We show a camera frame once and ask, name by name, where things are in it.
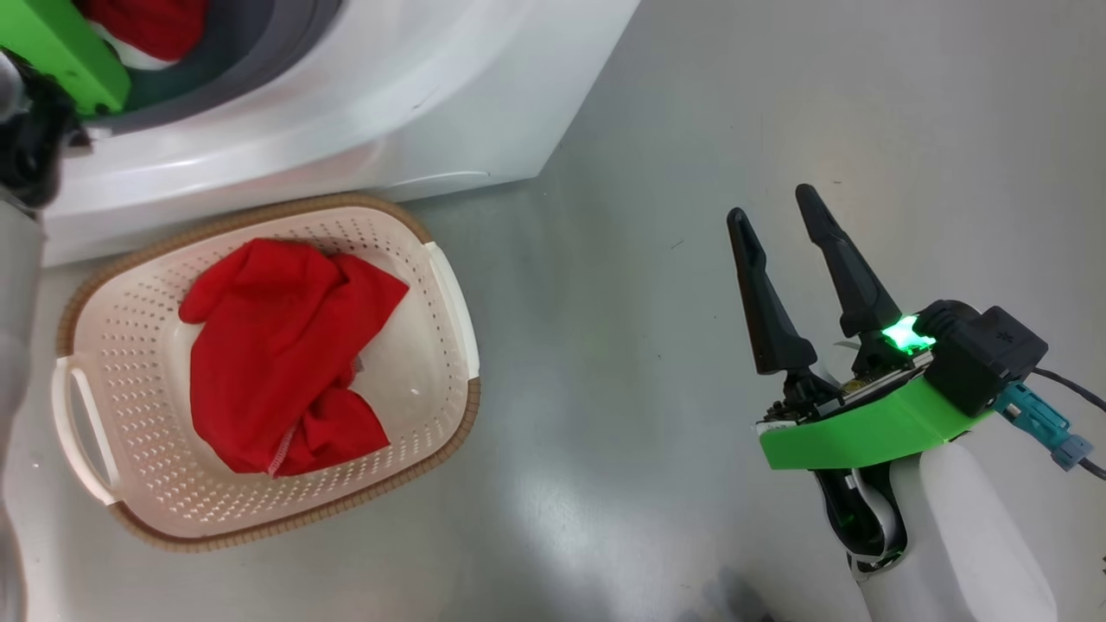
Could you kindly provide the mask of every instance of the laundry basket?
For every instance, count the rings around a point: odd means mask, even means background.
[[[254,238],[356,255],[410,286],[352,385],[390,446],[272,479],[231,471],[196,434],[188,376],[199,326],[177,309],[201,272]],[[403,209],[355,194],[261,208],[122,259],[74,294],[58,354],[54,423],[73,471],[133,533],[178,551],[281,533],[397,488],[460,447],[480,402],[476,339],[446,256]]]

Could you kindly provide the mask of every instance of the red garment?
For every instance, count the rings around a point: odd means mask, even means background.
[[[236,473],[299,475],[387,447],[353,361],[407,286],[352,255],[257,239],[200,274],[180,305],[192,425]],[[281,456],[286,448],[286,455]]]
[[[208,0],[81,0],[77,6],[119,41],[155,59],[179,61],[200,42]]]

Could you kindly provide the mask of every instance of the washing machine drum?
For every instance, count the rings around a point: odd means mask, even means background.
[[[204,37],[179,63],[131,71],[126,111],[88,122],[101,135],[166,125],[259,89],[319,42],[341,0],[211,2]]]

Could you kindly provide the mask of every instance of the white basket handle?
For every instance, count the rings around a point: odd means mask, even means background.
[[[115,460],[112,457],[112,449],[107,445],[107,436],[104,434],[104,425],[100,421],[100,412],[96,403],[92,398],[92,387],[88,385],[88,377],[76,366],[73,356],[63,356],[58,360],[54,367],[53,385],[51,393],[54,406],[54,426],[58,428],[58,438],[61,439],[62,450],[70,468],[81,480],[85,489],[105,506],[117,502],[119,499],[112,491],[112,486],[96,473],[95,467],[88,459],[88,454],[84,450],[84,445],[77,436],[76,424],[73,421],[73,402],[70,395],[70,377],[76,381],[81,400],[84,402],[85,411],[92,424],[92,431],[96,435],[96,443],[100,445],[100,454],[104,458],[104,468],[112,483],[118,481],[118,470],[115,468]]]
[[[469,315],[469,307],[465,303],[465,294],[461,293],[461,284],[457,282],[457,274],[453,267],[446,259],[446,253],[438,248],[435,242],[427,242],[426,249],[430,251],[430,266],[434,268],[434,276],[437,277],[446,290],[446,307],[449,318],[453,322],[453,330],[460,338],[461,353],[469,366],[469,380],[480,375],[480,352],[477,350],[477,333],[472,330],[472,318]]]

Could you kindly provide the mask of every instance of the floor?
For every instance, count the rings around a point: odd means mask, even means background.
[[[801,182],[904,309],[1001,304],[1052,344],[1050,366],[1106,391],[1089,371],[1106,369],[1103,18],[1089,1],[644,0],[540,178],[410,206],[480,341],[465,447],[236,549],[157,551],[67,473],[53,328],[94,266],[51,270],[4,477],[30,619],[865,620],[814,479],[770,471],[751,433],[781,379],[753,370],[724,215],[749,210],[831,371],[839,310]],[[1099,413],[1034,386],[1106,446]],[[1106,487],[1001,421],[964,442],[1061,619],[1106,620]]]

